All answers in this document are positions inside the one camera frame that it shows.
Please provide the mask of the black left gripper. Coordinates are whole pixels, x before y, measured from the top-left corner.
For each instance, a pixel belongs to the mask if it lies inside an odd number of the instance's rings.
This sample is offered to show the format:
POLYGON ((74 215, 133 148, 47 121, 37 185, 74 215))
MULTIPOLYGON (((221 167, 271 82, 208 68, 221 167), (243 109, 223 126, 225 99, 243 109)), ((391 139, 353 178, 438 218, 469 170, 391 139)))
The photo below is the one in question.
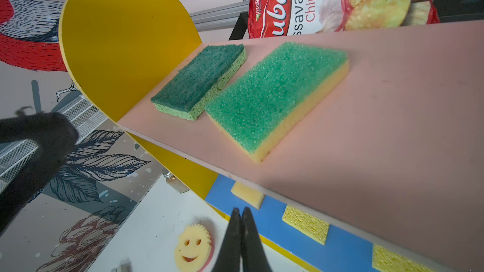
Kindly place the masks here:
POLYGON ((21 209, 59 172, 76 148, 78 131, 58 112, 1 120, 1 142, 30 140, 37 149, 1 192, 1 234, 21 209))

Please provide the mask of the beige orange-backed sponge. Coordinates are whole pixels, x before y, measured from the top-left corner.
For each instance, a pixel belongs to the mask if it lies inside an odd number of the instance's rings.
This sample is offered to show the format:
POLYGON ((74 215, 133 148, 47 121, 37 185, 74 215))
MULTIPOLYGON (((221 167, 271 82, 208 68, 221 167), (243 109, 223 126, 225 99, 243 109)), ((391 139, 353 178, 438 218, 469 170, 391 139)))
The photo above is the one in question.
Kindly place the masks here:
POLYGON ((239 182, 236 182, 233 185, 231 192, 233 195, 247 202, 249 205, 257 210, 261 208, 263 200, 265 198, 265 194, 239 182))

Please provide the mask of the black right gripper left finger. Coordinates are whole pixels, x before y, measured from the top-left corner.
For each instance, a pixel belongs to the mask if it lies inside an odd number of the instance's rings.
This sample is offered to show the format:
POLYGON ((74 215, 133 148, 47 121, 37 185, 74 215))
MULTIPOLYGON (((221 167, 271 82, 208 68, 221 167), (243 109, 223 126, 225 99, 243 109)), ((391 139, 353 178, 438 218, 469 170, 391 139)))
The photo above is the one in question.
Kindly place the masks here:
POLYGON ((212 272, 239 272, 241 264, 241 215, 234 208, 212 272))

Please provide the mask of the light green sponge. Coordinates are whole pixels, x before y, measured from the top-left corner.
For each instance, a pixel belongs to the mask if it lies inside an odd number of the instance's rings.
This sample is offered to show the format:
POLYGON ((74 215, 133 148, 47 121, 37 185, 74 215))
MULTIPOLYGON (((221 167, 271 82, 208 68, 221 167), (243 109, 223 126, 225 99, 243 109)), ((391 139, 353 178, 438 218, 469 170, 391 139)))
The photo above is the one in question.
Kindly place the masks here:
POLYGON ((226 88, 206 112, 251 160, 262 162, 348 73, 348 52, 286 42, 226 88))

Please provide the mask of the dark green scouring sponge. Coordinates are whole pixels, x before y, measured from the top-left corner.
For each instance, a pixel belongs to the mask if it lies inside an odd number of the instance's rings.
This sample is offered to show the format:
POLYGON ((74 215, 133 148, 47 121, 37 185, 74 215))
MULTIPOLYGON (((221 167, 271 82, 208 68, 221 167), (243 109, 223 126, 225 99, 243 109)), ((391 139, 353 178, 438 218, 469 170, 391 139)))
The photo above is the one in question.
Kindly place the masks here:
POLYGON ((194 121, 246 60, 242 44, 207 46, 151 98, 151 103, 162 113, 194 121))

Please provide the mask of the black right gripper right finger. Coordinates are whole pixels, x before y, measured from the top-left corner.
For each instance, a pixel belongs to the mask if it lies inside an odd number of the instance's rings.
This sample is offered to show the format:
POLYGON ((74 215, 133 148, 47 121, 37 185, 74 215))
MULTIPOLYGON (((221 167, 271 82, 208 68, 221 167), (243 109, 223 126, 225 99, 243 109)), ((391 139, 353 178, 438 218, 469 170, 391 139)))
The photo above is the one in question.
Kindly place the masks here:
POLYGON ((272 272, 249 207, 244 208, 241 218, 241 258, 243 271, 272 272))

